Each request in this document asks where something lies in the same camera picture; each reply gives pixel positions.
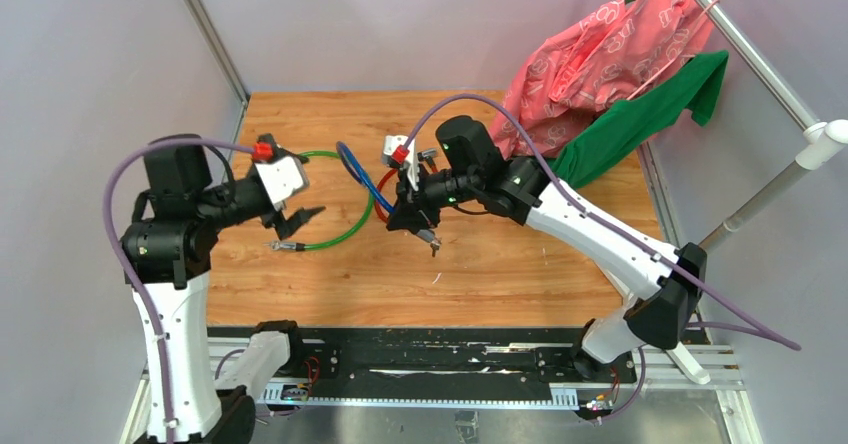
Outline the green cable lock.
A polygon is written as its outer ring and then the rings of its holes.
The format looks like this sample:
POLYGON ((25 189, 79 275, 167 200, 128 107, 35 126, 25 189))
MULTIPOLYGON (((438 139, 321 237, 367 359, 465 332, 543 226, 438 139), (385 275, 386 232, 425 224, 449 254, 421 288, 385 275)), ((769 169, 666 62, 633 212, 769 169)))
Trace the green cable lock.
POLYGON ((370 191, 359 184, 344 168, 345 161, 337 151, 309 150, 301 153, 308 158, 308 170, 316 170, 317 199, 309 199, 305 207, 323 205, 325 210, 311 224, 286 239, 275 239, 265 244, 272 251, 317 252, 337 247, 359 233, 369 222, 376 200, 370 191))

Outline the blue cable lock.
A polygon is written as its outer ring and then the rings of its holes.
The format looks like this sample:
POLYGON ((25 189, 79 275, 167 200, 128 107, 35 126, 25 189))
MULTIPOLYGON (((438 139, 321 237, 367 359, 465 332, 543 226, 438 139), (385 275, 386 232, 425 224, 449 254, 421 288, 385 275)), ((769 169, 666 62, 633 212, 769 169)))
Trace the blue cable lock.
MULTIPOLYGON (((350 148, 342 141, 337 141, 336 151, 339 154, 345 169, 358 184, 363 186, 369 192, 370 196, 375 200, 377 208, 389 210, 390 205, 388 204, 388 201, 377 190, 376 185, 355 158, 350 148)), ((441 240, 436 236, 435 232, 431 230, 419 230, 414 232, 414 235, 429 245, 431 248, 431 255, 435 257, 441 248, 441 240)))

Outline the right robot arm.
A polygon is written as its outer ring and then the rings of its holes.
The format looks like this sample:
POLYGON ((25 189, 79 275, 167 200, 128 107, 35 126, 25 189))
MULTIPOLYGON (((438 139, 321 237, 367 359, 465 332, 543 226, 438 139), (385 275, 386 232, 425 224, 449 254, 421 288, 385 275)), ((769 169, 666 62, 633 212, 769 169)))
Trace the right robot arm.
POLYGON ((625 225, 549 177, 534 158, 504 158, 484 125, 469 116, 443 122, 436 139, 447 169, 403 164, 388 230, 432 231, 442 209, 474 200, 492 215, 558 238, 592 259, 623 301, 610 315, 590 320, 572 345, 566 364, 577 377, 596 381, 621 355, 649 345, 664 350, 694 383, 709 383, 709 373, 682 344, 701 297, 686 276, 704 276, 702 248, 677 248, 625 225))

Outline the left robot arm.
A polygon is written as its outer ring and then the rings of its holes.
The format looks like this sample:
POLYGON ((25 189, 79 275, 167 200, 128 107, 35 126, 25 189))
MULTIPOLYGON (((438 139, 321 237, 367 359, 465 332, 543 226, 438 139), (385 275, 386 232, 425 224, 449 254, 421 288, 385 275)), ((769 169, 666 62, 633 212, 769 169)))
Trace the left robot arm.
POLYGON ((299 326, 278 320, 259 323, 228 369, 212 369, 207 304, 220 233, 256 219, 285 239, 317 214, 284 212, 286 201, 309 185, 304 156, 265 134, 244 148, 247 174, 214 185, 207 157, 226 148, 195 134, 157 139, 117 166, 102 197, 107 238, 146 339, 144 443, 247 443, 270 380, 296 376, 306 364, 299 326))

